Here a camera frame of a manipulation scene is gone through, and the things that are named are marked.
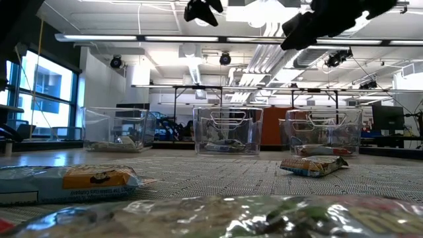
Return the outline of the large glass window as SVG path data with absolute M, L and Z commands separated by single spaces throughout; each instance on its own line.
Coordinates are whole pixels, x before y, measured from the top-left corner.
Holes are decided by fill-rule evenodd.
M 75 125 L 77 73 L 30 50 L 19 62 L 7 60 L 5 66 L 0 105 L 22 110 L 6 114 L 11 130 L 30 140 L 81 139 L 81 128 Z

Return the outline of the clear plastic bin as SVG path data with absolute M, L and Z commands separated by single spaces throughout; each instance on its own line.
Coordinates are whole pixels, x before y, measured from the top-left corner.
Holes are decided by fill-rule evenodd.
M 117 143 L 118 137 L 129 136 L 136 142 L 143 142 L 139 152 L 153 146 L 157 118 L 146 109 L 84 107 L 82 112 L 83 144 Z
M 297 145 L 323 145 L 341 147 L 351 151 L 350 156 L 359 153 L 362 132 L 363 110 L 359 108 L 294 109 L 286 112 L 284 123 L 289 137 L 289 150 L 296 157 L 293 147 Z
M 249 107 L 197 107 L 193 126 L 195 151 L 198 154 L 258 155 L 262 137 L 263 109 Z M 207 143 L 221 139 L 237 139 L 245 149 L 236 153 L 205 149 Z

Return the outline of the foreground clear snack bag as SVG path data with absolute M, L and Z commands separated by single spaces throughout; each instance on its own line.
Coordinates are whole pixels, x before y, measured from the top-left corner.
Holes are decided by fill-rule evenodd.
M 423 238 L 423 204 L 380 196 L 200 196 L 64 208 L 0 238 Z

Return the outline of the white ceiling pipes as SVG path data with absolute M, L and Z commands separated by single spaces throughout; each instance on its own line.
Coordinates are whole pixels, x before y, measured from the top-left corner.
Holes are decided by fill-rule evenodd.
M 267 22 L 262 36 L 283 37 L 284 31 L 282 29 L 282 23 Z M 274 45 L 259 44 L 256 47 L 253 57 L 250 59 L 250 63 L 247 65 L 246 72 L 259 74 L 269 73 L 281 56 L 282 49 L 280 48 L 280 43 Z

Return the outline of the black computer monitor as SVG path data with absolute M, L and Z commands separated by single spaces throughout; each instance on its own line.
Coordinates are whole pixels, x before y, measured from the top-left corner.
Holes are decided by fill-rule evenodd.
M 404 110 L 400 106 L 372 106 L 374 130 L 403 130 Z

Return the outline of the fluorescent ceiling light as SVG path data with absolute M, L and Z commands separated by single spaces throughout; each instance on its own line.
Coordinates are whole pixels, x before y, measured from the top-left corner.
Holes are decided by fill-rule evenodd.
M 392 46 L 423 46 L 423 40 L 392 40 L 390 41 Z
M 349 40 L 349 39 L 318 39 L 317 44 L 323 45 L 380 45 L 381 40 Z
M 227 37 L 228 42 L 237 44 L 281 44 L 285 38 Z
M 60 42 L 82 42 L 82 41 L 137 41 L 136 36 L 124 35 L 68 35 L 55 34 L 55 38 Z
M 159 42 L 217 42 L 219 38 L 209 36 L 146 36 L 145 40 Z

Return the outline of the black background frame rig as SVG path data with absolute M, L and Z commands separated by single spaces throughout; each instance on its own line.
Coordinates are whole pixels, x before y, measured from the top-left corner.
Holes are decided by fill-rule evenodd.
M 176 108 L 177 108 L 177 103 L 178 103 L 178 97 L 183 94 L 187 89 L 192 89 L 193 91 L 197 91 L 197 90 L 203 90 L 204 92 L 206 91 L 211 91 L 213 93 L 216 93 L 216 91 L 219 91 L 220 94 L 217 94 L 217 100 L 218 103 L 214 103 L 214 104 L 210 104 L 210 103 L 204 103 L 204 104 L 191 104 L 190 102 L 186 102 L 184 103 L 185 106 L 191 106 L 191 118 L 195 118 L 194 116 L 194 109 L 197 107 L 213 107 L 213 106 L 222 106 L 223 102 L 222 102 L 222 97 L 223 97 L 223 87 L 222 86 L 212 86 L 212 85 L 174 85 L 173 86 L 174 89 L 174 102 L 173 102 L 173 106 L 174 106 L 174 114 L 173 114 L 173 122 L 174 122 L 174 126 L 172 128 L 173 133 L 175 134 L 176 132 L 179 132 L 179 125 L 177 123 L 177 117 L 176 117 Z
M 338 90 L 334 89 L 319 89 L 319 88 L 298 88 L 291 90 L 291 107 L 295 107 L 295 99 L 297 96 L 294 95 L 294 92 L 299 91 L 300 93 L 326 93 L 330 99 L 335 102 L 336 113 L 339 112 L 339 93 Z

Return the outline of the silver ventilation duct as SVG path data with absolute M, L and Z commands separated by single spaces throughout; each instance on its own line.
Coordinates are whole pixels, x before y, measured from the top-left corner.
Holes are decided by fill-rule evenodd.
M 311 9 L 311 3 L 309 4 L 309 9 L 304 12 L 299 13 L 306 13 L 306 12 L 313 12 Z M 344 36 L 344 37 L 350 37 L 354 35 L 357 31 L 361 30 L 363 27 L 367 26 L 369 22 L 372 20 L 366 20 L 365 17 L 367 16 L 368 12 L 364 12 L 363 15 L 356 19 L 356 25 L 353 28 L 350 28 L 348 30 L 345 30 L 338 36 Z M 300 33 L 300 32 L 293 32 L 290 35 L 285 35 L 287 38 L 288 36 L 300 36 L 300 37 L 307 37 L 307 38 L 314 38 L 312 35 L 307 33 Z M 320 49 L 311 49 L 310 46 L 303 49 L 303 50 L 297 50 L 299 55 L 298 57 L 293 61 L 293 67 L 298 69 L 305 69 L 316 62 L 317 59 L 319 59 L 321 56 L 323 56 L 325 53 L 329 51 L 327 47 L 320 48 Z

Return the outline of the white ceiling duct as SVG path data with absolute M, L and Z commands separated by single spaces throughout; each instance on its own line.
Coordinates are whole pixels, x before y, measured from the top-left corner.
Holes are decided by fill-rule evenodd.
M 201 83 L 200 65 L 202 64 L 201 47 L 195 43 L 183 43 L 179 46 L 178 58 L 180 63 L 188 67 L 192 83 Z

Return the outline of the dark background desk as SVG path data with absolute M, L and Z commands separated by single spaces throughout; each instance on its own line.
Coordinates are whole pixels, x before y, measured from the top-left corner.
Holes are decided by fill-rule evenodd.
M 417 148 L 406 148 L 404 143 L 417 142 Z M 423 138 L 410 136 L 375 136 L 362 138 L 359 153 L 381 157 L 423 160 Z

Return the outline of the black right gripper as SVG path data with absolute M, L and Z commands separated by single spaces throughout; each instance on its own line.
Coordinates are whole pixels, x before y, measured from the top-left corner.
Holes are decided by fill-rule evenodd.
M 313 12 L 298 13 L 285 23 L 285 35 L 297 31 L 314 38 L 288 36 L 281 44 L 283 50 L 303 50 L 317 43 L 319 37 L 335 37 L 353 28 L 356 19 L 368 12 L 366 20 L 371 20 L 391 10 L 397 0 L 313 0 Z

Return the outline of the blue black background equipment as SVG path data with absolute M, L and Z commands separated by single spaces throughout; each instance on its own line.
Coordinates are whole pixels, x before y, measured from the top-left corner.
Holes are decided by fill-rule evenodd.
M 157 141 L 192 141 L 193 121 L 177 124 L 174 118 L 162 117 L 156 120 L 155 140 Z

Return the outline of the purple granola bar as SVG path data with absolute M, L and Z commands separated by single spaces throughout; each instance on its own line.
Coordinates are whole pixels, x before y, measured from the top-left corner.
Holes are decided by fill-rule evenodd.
M 216 141 L 216 144 L 219 145 L 228 145 L 228 146 L 234 146 L 234 147 L 239 147 L 239 146 L 245 146 L 245 144 L 237 139 L 221 139 Z
M 214 143 L 207 143 L 205 149 L 208 151 L 214 152 L 225 152 L 225 153 L 236 153 L 243 151 L 245 149 L 244 144 L 229 144 L 229 145 L 220 145 Z

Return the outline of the orange partition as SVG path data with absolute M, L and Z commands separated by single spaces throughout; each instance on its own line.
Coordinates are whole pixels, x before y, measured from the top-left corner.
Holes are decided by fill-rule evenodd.
M 271 106 L 263 110 L 261 145 L 289 145 L 284 123 L 280 125 L 289 110 L 293 108 Z

